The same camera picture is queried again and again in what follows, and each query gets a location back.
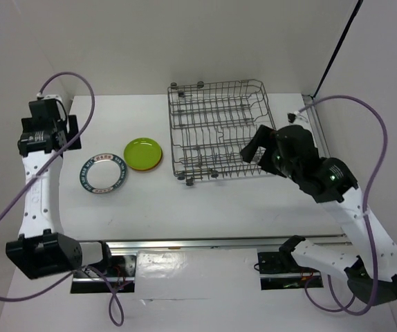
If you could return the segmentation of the orange plate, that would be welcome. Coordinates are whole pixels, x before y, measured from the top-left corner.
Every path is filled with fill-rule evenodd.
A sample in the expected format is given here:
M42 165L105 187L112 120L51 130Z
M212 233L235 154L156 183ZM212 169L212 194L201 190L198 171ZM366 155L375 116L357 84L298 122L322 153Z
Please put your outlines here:
M137 171L137 172L149 172L149 171L152 171L153 169L156 169L162 163L162 161L163 161L163 154L160 155L159 160L154 165L152 165L151 167L147 167L147 168L144 168L144 169L138 169L138 168L135 168L135 167L130 167L130 168L133 171Z

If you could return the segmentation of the green patterned white plate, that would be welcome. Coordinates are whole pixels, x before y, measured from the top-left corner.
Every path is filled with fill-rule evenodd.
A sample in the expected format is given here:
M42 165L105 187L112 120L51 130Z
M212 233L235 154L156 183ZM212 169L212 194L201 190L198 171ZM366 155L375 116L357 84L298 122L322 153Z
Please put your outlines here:
M83 164L79 180L87 192L107 194L124 184L127 173L127 165L121 157L103 153L91 157Z

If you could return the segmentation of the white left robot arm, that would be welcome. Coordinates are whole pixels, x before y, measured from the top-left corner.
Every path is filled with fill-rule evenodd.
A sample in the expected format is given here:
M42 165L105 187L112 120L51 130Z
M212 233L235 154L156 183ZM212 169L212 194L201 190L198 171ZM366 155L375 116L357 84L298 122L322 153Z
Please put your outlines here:
M113 270L113 257L101 241L89 247L64 235L59 212L59 179L63 157L58 151L79 131L76 116L67 114L58 95L39 96L28 104L17 146L26 184L24 216L6 255L29 279L77 270L83 260L99 276Z

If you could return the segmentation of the lime green plate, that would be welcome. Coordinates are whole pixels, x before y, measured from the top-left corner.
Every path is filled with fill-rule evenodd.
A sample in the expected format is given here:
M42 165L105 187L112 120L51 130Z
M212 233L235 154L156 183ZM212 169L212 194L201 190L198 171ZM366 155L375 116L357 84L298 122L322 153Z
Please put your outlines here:
M151 138L136 138L124 149L124 161L130 167L144 169L154 165L163 153L160 145Z

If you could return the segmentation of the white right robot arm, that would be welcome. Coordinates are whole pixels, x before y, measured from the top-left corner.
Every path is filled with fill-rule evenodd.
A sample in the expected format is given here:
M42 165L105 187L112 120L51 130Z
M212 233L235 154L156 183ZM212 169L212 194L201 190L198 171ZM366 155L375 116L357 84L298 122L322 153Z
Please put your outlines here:
M260 125L241 150L250 163L263 149L261 170L288 178L339 224L357 255L323 248L295 235L279 248L280 266L312 268L346 281L349 290L374 306L397 299L397 245L364 201L355 176L338 158L321 157L312 133L298 124L275 130Z

